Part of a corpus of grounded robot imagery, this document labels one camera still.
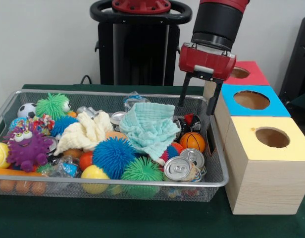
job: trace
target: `white wall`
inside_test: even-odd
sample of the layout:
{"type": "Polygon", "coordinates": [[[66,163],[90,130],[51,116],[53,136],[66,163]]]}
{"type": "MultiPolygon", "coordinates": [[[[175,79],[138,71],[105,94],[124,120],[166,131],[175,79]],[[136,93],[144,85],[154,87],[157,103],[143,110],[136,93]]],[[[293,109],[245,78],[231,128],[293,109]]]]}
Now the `white wall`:
{"type": "MultiPolygon", "coordinates": [[[[99,83],[97,23],[89,16],[95,1],[0,0],[0,104],[25,83],[74,84],[84,74],[99,83]]],[[[181,26],[182,44],[191,39],[200,1],[180,1],[195,13],[181,26]]],[[[257,61],[278,91],[304,16],[305,0],[252,0],[233,53],[257,61]]],[[[177,69],[175,76],[175,85],[182,85],[184,74],[177,69]]]]}

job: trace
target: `shape sorter box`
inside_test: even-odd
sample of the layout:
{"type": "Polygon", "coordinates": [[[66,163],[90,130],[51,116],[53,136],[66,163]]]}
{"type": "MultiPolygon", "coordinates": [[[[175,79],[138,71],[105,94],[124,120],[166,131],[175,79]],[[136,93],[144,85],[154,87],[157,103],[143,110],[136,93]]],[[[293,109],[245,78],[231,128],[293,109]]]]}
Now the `shape sorter box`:
{"type": "Polygon", "coordinates": [[[233,214],[296,214],[305,195],[305,136],[291,118],[231,117],[224,153],[233,214]]]}
{"type": "MultiPolygon", "coordinates": [[[[238,61],[234,67],[231,76],[224,82],[224,85],[252,85],[252,86],[269,86],[269,82],[261,72],[257,63],[254,61],[238,61]]],[[[205,82],[203,96],[209,100],[215,90],[216,84],[214,82],[205,82]]],[[[217,120],[218,128],[222,138],[223,144],[225,143],[228,124],[230,121],[229,111],[225,105],[222,94],[220,94],[215,110],[215,118],[217,120]]]]}
{"type": "Polygon", "coordinates": [[[290,117],[290,114],[270,86],[224,84],[215,110],[223,145],[231,116],[290,117]]]}

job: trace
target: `green spiky ball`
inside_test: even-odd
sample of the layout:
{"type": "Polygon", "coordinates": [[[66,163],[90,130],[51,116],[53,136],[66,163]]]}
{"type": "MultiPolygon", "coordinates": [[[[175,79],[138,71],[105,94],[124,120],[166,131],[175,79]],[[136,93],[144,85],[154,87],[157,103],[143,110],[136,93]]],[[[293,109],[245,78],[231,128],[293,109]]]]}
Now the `green spiky ball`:
{"type": "MultiPolygon", "coordinates": [[[[162,181],[163,173],[159,169],[159,165],[151,159],[136,158],[126,167],[122,180],[162,181]]],[[[132,197],[139,199],[152,199],[159,192],[158,186],[125,185],[123,189],[132,197]]]]}
{"type": "Polygon", "coordinates": [[[47,99],[40,99],[36,106],[36,115],[42,117],[44,114],[50,115],[53,120],[58,120],[61,117],[66,116],[63,111],[65,103],[69,102],[69,99],[63,94],[50,94],[48,93],[47,99]]]}

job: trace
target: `wire basket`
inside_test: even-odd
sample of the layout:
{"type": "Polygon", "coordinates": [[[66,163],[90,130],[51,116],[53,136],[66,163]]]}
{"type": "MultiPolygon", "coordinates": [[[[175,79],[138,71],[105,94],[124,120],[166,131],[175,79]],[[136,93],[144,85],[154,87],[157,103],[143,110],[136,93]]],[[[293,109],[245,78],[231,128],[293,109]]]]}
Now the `wire basket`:
{"type": "MultiPolygon", "coordinates": [[[[36,103],[41,98],[46,98],[48,93],[63,93],[69,98],[72,110],[80,106],[93,107],[103,110],[110,115],[117,111],[124,111],[123,98],[127,94],[101,93],[101,92],[71,92],[71,91],[44,91],[21,90],[13,93],[0,109],[0,142],[8,132],[10,123],[17,118],[17,111],[25,103],[36,103]]],[[[153,103],[177,105],[178,95],[142,95],[153,103]]],[[[198,115],[202,122],[201,135],[206,137],[206,132],[211,132],[213,150],[209,146],[204,152],[207,174],[201,182],[169,182],[169,181],[128,181],[112,179],[82,179],[82,178],[48,178],[48,177],[23,177],[0,175],[0,195],[27,195],[47,197],[81,197],[81,198],[108,198],[108,199],[148,199],[149,191],[156,191],[153,200],[171,201],[199,201],[209,202],[217,190],[228,182],[228,171],[220,142],[216,122],[213,116],[206,115],[206,100],[201,96],[187,96],[184,107],[176,107],[175,117],[186,114],[198,115]],[[27,181],[28,190],[19,190],[20,181],[27,181]],[[87,184],[94,189],[107,188],[101,194],[89,194],[83,189],[87,184]],[[135,186],[142,191],[141,194],[132,196],[125,190],[127,186],[135,186]]]]}

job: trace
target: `green tablecloth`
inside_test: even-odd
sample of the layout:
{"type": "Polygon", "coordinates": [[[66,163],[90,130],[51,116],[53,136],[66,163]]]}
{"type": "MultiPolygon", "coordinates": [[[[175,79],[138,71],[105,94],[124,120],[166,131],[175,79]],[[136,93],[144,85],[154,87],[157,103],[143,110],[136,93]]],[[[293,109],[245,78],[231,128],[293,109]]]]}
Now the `green tablecloth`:
{"type": "MultiPolygon", "coordinates": [[[[179,94],[181,87],[25,85],[26,89],[179,94]]],[[[191,87],[188,94],[201,95],[191,87]]],[[[234,216],[225,190],[210,203],[0,196],[0,238],[305,238],[305,198],[295,216],[234,216]]]]}

